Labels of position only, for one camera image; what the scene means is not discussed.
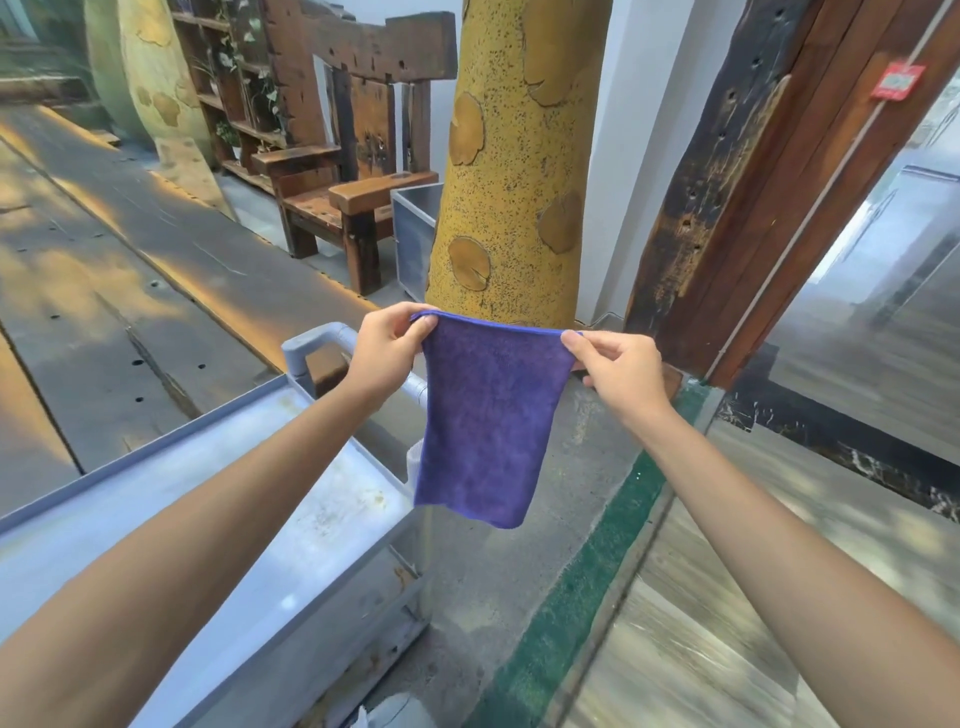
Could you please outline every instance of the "green stripe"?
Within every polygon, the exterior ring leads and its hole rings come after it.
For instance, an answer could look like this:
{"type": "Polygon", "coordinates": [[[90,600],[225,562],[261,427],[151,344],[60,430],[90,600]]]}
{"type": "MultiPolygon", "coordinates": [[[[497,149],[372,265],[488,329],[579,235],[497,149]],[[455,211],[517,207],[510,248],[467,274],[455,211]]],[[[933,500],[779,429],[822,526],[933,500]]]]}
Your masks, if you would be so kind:
{"type": "MultiPolygon", "coordinates": [[[[677,411],[693,423],[709,387],[688,382],[677,411]]],[[[607,589],[663,489],[665,478],[645,452],[604,510],[587,542],[543,601],[513,656],[493,677],[469,728],[538,726],[587,640],[607,589]]]]}

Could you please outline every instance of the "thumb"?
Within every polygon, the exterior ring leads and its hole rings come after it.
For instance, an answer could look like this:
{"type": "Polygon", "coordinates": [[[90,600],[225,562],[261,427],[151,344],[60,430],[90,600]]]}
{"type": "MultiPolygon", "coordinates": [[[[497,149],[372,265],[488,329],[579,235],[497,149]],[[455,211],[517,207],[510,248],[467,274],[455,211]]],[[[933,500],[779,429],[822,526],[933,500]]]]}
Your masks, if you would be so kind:
{"type": "Polygon", "coordinates": [[[576,331],[564,331],[560,336],[561,342],[566,350],[577,357],[577,361],[587,367],[590,372],[601,361],[605,361],[603,354],[597,351],[593,345],[576,331]]]}
{"type": "Polygon", "coordinates": [[[423,343],[423,339],[429,336],[430,332],[437,327],[438,321],[439,319],[436,316],[421,316],[410,325],[407,332],[400,338],[407,346],[412,347],[414,352],[418,352],[420,350],[420,344],[423,343]]]}

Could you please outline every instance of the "green plant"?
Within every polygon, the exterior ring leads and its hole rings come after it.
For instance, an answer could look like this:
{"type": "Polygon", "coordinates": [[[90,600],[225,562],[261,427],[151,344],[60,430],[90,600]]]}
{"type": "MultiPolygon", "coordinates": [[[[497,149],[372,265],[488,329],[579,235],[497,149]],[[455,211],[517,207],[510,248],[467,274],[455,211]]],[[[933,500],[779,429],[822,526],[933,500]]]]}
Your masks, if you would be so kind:
{"type": "Polygon", "coordinates": [[[231,147],[240,146],[240,135],[226,121],[220,120],[217,122],[216,132],[217,136],[223,139],[231,147]]]}

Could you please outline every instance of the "wooden floor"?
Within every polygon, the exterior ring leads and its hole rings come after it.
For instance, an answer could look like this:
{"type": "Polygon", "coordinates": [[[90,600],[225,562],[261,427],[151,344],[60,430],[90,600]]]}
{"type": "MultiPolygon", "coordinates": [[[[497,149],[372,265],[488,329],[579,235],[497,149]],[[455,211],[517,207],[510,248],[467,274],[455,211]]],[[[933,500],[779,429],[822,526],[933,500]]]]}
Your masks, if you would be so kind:
{"type": "MultiPolygon", "coordinates": [[[[0,107],[0,516],[372,305],[49,109],[0,107]]],[[[318,378],[344,367],[311,358],[318,378]]]]}
{"type": "MultiPolygon", "coordinates": [[[[960,525],[761,426],[709,439],[960,638],[960,525]]],[[[591,726],[833,726],[675,500],[567,718],[591,726]]]]}

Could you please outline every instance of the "wooden chair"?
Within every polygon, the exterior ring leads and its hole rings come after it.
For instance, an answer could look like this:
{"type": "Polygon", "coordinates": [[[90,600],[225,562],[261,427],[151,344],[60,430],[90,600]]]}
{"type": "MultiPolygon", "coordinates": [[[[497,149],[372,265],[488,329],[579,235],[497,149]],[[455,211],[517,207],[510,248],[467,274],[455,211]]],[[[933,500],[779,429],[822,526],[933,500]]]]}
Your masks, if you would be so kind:
{"type": "Polygon", "coordinates": [[[273,184],[290,255],[314,255],[316,237],[340,246],[350,287],[367,295],[381,285],[377,241],[394,231],[390,191],[438,179],[430,171],[430,82],[456,78],[455,17],[427,12],[378,26],[310,0],[262,1],[290,124],[325,139],[319,93],[311,95],[317,56],[335,139],[256,155],[254,166],[273,184]],[[394,84],[403,84],[399,172],[394,84]]]}

